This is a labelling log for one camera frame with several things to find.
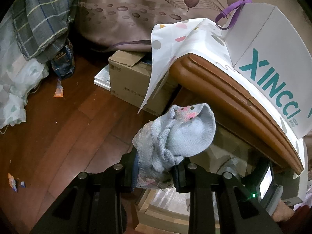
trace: white cloth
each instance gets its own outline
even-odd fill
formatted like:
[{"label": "white cloth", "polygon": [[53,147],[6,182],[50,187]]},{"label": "white cloth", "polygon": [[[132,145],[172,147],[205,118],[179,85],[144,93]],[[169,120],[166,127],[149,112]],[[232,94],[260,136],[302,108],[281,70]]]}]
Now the white cloth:
[{"label": "white cloth", "polygon": [[35,58],[25,60],[9,10],[0,23],[0,129],[26,121],[27,95],[48,74],[46,65]]}]

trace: plaid fabric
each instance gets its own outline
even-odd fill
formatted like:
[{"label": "plaid fabric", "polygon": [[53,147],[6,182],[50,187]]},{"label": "plaid fabric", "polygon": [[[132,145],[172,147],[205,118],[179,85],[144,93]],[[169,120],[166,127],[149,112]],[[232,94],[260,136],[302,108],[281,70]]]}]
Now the plaid fabric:
[{"label": "plaid fabric", "polygon": [[26,59],[52,60],[64,46],[78,0],[15,0],[11,10],[17,41]]}]

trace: screw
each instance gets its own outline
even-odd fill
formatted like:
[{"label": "screw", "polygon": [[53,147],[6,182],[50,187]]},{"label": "screw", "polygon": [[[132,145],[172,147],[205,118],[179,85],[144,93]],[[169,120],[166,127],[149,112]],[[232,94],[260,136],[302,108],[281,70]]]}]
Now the screw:
[{"label": "screw", "polygon": [[229,172],[226,172],[226,173],[223,174],[223,177],[227,178],[227,179],[231,179],[232,176],[233,176],[232,173],[229,173]]},{"label": "screw", "polygon": [[114,169],[115,169],[115,170],[121,170],[122,167],[123,167],[123,166],[122,166],[122,164],[120,164],[120,163],[117,163],[117,164],[114,165]]},{"label": "screw", "polygon": [[189,163],[188,164],[188,168],[191,169],[191,170],[195,170],[197,168],[197,165],[194,164],[194,163]]},{"label": "screw", "polygon": [[88,174],[86,172],[81,172],[78,174],[79,179],[85,179],[87,176],[88,176]]}]

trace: bag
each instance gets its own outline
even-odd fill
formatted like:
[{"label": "bag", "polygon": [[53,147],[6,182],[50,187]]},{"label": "bag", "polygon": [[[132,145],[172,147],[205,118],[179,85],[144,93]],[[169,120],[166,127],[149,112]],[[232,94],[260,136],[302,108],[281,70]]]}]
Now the bag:
[{"label": "bag", "polygon": [[75,70],[73,45],[67,38],[63,48],[51,61],[52,69],[60,79],[71,77]]}]

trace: wooden floor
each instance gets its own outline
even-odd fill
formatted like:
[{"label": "wooden floor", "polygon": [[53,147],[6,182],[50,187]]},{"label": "wooden floor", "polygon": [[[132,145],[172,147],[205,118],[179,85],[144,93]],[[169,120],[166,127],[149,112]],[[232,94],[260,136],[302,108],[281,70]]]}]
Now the wooden floor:
[{"label": "wooden floor", "polygon": [[[29,233],[79,172],[119,162],[138,130],[155,119],[93,84],[103,64],[75,61],[74,75],[62,81],[63,97],[53,97],[57,78],[50,75],[29,95],[26,123],[0,135],[0,207],[20,234]],[[27,188],[14,192],[7,173]],[[130,202],[123,202],[130,214]],[[127,233],[136,233],[128,222]]]}]

